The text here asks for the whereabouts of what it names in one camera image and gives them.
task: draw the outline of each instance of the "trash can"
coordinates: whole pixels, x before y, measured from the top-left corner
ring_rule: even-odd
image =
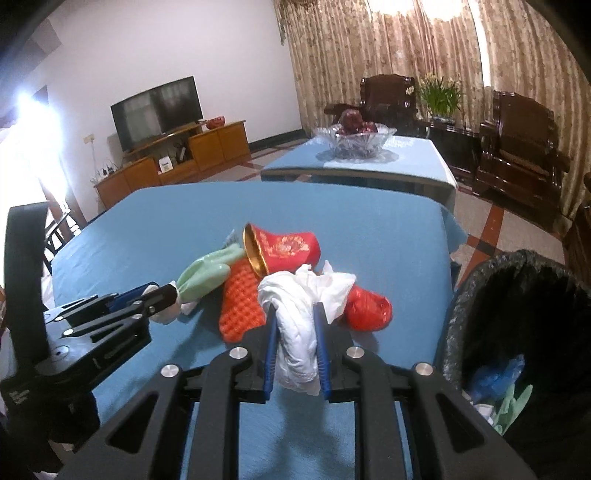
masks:
[[[438,367],[466,388],[484,365],[523,354],[532,396],[505,440],[541,479],[591,479],[591,290],[521,250],[478,265],[449,309]]]

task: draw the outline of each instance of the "potted plant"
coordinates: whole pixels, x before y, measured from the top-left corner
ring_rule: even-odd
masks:
[[[462,98],[459,80],[446,80],[430,73],[419,80],[417,90],[433,120],[454,124],[453,115],[459,110]]]

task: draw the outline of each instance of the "television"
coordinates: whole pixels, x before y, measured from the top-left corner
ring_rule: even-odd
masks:
[[[111,112],[123,151],[203,118],[193,77],[138,93],[112,105]]]

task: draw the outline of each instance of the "metal screw head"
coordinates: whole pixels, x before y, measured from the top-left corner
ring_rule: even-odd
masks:
[[[365,350],[363,350],[360,346],[350,346],[347,348],[347,356],[351,358],[361,358],[365,354]]]
[[[164,365],[160,374],[166,378],[176,377],[178,375],[178,367],[174,364]]]
[[[425,377],[428,377],[433,373],[433,367],[426,362],[417,364],[417,366],[414,367],[414,370],[419,375],[424,375]]]
[[[55,348],[51,353],[50,361],[57,362],[62,358],[65,358],[69,351],[70,349],[65,345]]]
[[[243,346],[234,347],[230,350],[230,356],[235,358],[236,360],[240,360],[248,355],[248,350],[246,350]]]

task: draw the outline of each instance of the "gold rim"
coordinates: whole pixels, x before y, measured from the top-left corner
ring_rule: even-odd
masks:
[[[242,240],[244,241],[244,250],[246,250],[246,257],[251,264],[255,274],[263,278],[269,273],[269,267],[263,257],[261,246],[256,239],[256,234],[252,228],[251,223],[247,223],[242,232]]]

